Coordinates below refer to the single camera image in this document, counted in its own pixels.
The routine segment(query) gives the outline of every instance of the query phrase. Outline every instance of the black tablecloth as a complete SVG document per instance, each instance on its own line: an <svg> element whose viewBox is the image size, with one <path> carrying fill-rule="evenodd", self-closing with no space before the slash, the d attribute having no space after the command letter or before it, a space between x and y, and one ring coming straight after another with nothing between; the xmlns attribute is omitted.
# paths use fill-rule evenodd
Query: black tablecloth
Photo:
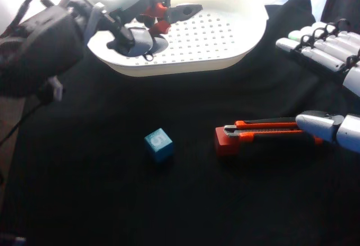
<svg viewBox="0 0 360 246"><path fill-rule="evenodd" d="M225 70L131 78L89 54L62 76L64 101L21 127L2 228L32 245L355 245L357 154L257 144L215 156L215 127L235 120L356 111L275 50L314 22L310 0L267 10L261 42ZM176 151L163 166L143 144L160 127Z"/></svg>

